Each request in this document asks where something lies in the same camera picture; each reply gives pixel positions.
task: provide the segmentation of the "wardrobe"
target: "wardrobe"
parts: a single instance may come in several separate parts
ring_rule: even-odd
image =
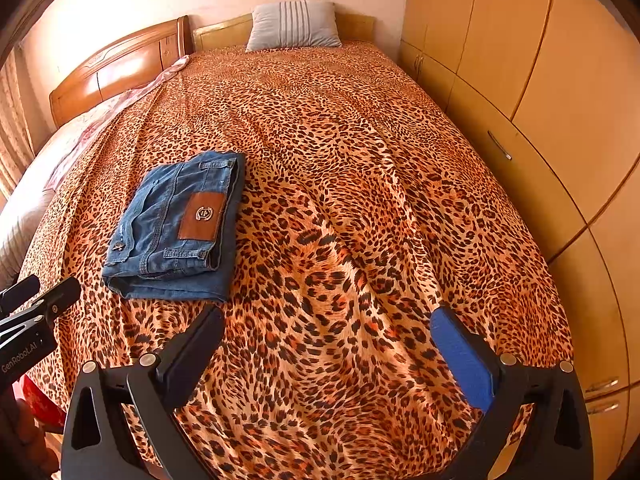
[[[598,0],[406,0],[399,63],[547,260],[604,480],[640,433],[640,44]]]

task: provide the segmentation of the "bed headboard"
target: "bed headboard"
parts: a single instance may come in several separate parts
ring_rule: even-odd
[[[376,19],[362,14],[335,13],[335,25],[341,40],[373,41]],[[251,14],[238,16],[226,22],[207,25],[193,31],[196,50],[210,50],[226,46],[247,44],[254,20]]]
[[[153,81],[179,57],[191,53],[188,16],[143,28],[108,44],[49,95],[56,127],[114,95]]]

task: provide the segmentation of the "folded jeans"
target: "folded jeans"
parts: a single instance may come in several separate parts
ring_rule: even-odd
[[[240,153],[153,168],[111,238],[104,283],[126,299],[228,301],[243,187]]]

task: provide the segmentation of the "pillow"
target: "pillow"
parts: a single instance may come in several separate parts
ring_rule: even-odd
[[[247,52],[288,46],[342,46],[334,4],[313,0],[255,7]]]

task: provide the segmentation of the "leopard print bedsheet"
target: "leopard print bedsheet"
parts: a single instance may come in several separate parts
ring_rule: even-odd
[[[124,301],[100,270],[145,173],[204,150],[247,158],[224,343],[177,413],[221,478],[406,478],[446,465],[481,413],[430,337],[439,304],[525,364],[572,357],[513,205],[394,63],[357,42],[228,48],[194,55],[115,118],[37,231],[22,276],[82,284],[57,322],[60,347],[31,372],[60,406],[84,361],[131,364],[202,308]]]

